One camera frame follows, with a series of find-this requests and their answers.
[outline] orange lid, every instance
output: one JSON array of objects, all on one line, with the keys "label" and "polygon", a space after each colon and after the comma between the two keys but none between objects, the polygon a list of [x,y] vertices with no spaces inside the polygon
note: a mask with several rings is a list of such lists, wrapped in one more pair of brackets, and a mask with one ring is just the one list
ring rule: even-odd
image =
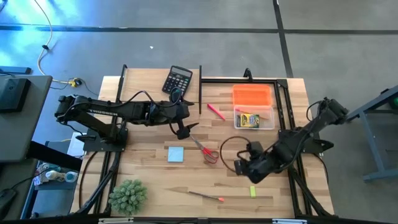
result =
[{"label": "orange lid", "polygon": [[234,85],[232,98],[234,105],[270,106],[272,104],[271,88],[268,85]]}]

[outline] artificial plant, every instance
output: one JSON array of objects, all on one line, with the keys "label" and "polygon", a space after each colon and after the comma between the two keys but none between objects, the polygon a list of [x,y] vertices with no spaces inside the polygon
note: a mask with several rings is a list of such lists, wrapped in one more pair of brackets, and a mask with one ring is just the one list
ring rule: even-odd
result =
[{"label": "artificial plant", "polygon": [[137,214],[147,200],[147,188],[140,180],[125,180],[119,187],[113,189],[108,203],[119,214],[131,216]]}]

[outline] gray concrete floor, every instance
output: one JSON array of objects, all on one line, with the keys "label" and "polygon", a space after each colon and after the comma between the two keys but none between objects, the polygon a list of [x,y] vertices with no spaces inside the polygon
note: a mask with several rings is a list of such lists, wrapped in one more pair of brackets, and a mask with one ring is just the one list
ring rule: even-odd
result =
[{"label": "gray concrete floor", "polygon": [[[39,2],[54,25],[276,28],[271,0]],[[398,29],[397,1],[279,0],[279,4],[286,29]],[[0,12],[0,23],[47,24],[34,2],[26,0],[9,1]],[[36,60],[48,36],[48,32],[0,31],[0,65],[31,67],[34,75],[40,75]],[[102,77],[119,75],[124,63],[134,68],[203,65],[206,76],[233,77],[249,67],[256,77],[286,77],[278,34],[55,32],[52,43],[42,61],[46,73],[61,80],[82,77],[95,92]],[[309,100],[336,98],[351,110],[397,84],[397,46],[396,35],[287,35],[294,77],[305,79]],[[68,127],[55,122],[53,112],[58,96],[72,93],[94,96],[83,87],[50,90],[35,141],[71,136]],[[325,153],[325,162],[336,214],[398,222],[398,180],[362,181],[362,175],[376,166],[361,124],[329,127],[321,137],[335,143]],[[68,212],[64,195],[46,210],[48,196],[38,196],[36,212]]]}]

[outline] desk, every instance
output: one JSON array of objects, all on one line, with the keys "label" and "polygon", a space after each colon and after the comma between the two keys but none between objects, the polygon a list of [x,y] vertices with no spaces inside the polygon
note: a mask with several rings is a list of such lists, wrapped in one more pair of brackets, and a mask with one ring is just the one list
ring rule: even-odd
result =
[{"label": "desk", "polygon": [[[185,99],[196,103],[191,106],[190,117],[184,124],[200,122],[191,134],[210,149],[219,149],[221,143],[234,135],[245,136],[251,141],[260,141],[264,148],[277,140],[278,113],[275,116],[275,129],[270,131],[237,130],[233,128],[233,106],[231,88],[228,83],[204,83],[202,86],[202,112],[198,112],[198,70],[193,71],[193,80]],[[121,100],[127,100],[135,92],[146,90],[155,101],[166,100],[161,92],[169,70],[166,69],[127,69]],[[287,79],[290,99],[297,126],[308,123],[305,112],[308,106],[304,80]],[[119,77],[104,77],[99,99],[114,101]],[[147,100],[144,95],[135,100]],[[211,103],[226,117],[222,121],[207,109]],[[98,116],[104,122],[110,117]],[[141,179],[148,188],[148,201],[140,217],[223,217],[223,218],[292,218],[294,217],[287,172],[271,174],[256,185],[257,198],[250,198],[249,187],[253,185],[247,177],[238,177],[229,171],[221,161],[210,165],[203,162],[201,152],[190,139],[182,141],[172,134],[169,126],[134,126],[129,124],[129,139],[122,153],[117,184],[125,179]],[[167,162],[169,146],[183,146],[184,161],[181,164]],[[237,151],[245,149],[245,142],[234,139],[223,148],[226,162],[233,167]],[[85,156],[82,167],[90,155]],[[89,165],[83,183],[82,198],[85,202],[98,185],[104,153],[97,153]],[[324,208],[333,213],[328,185],[322,163],[313,155],[303,155],[307,185]],[[75,191],[71,212],[78,210],[78,187]],[[187,192],[191,190],[203,194],[224,197],[220,203]],[[300,208],[304,211],[302,193],[298,190]],[[101,210],[106,205],[103,197]]]}]

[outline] wooden table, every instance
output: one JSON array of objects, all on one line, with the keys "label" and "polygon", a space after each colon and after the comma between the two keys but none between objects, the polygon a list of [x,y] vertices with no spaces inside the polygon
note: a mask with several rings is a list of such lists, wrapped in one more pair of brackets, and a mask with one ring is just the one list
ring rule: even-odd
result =
[{"label": "wooden table", "polygon": [[[202,113],[198,112],[198,70],[193,71],[193,80],[186,92],[185,99],[195,103],[190,106],[190,117],[184,124],[200,122],[191,134],[210,149],[219,149],[228,137],[240,135],[251,141],[260,141],[264,148],[277,140],[280,128],[278,113],[275,116],[275,129],[270,131],[237,130],[233,127],[232,84],[204,83],[202,86]],[[121,100],[127,100],[139,90],[146,90],[155,101],[168,100],[167,94],[161,92],[168,69],[127,69]],[[308,123],[305,112],[308,98],[304,80],[288,78],[290,99],[297,126]],[[119,77],[104,77],[100,100],[114,101],[118,89]],[[135,100],[147,100],[139,95]],[[221,120],[207,109],[211,103],[226,117]],[[98,116],[110,123],[111,118]],[[204,162],[201,152],[190,139],[177,140],[168,125],[145,127],[128,124],[129,139],[126,150],[122,153],[117,184],[125,179],[141,179],[148,188],[148,201],[140,217],[223,217],[223,218],[292,218],[294,217],[287,172],[271,174],[256,186],[256,198],[250,197],[249,187],[252,184],[247,177],[236,176],[219,160],[217,164]],[[223,148],[223,157],[233,167],[236,153],[245,149],[245,142],[233,139]],[[183,163],[168,163],[169,146],[183,146]],[[89,155],[85,156],[82,167]],[[92,160],[83,183],[83,203],[98,185],[104,153],[97,153]],[[328,184],[322,163],[313,155],[303,155],[303,164],[307,184],[324,208],[333,213]],[[78,210],[78,188],[75,191],[71,212]],[[191,190],[207,195],[223,197],[225,202],[202,198],[188,194]],[[104,191],[101,210],[106,205],[108,189]],[[300,208],[304,211],[303,197],[298,190]]]}]

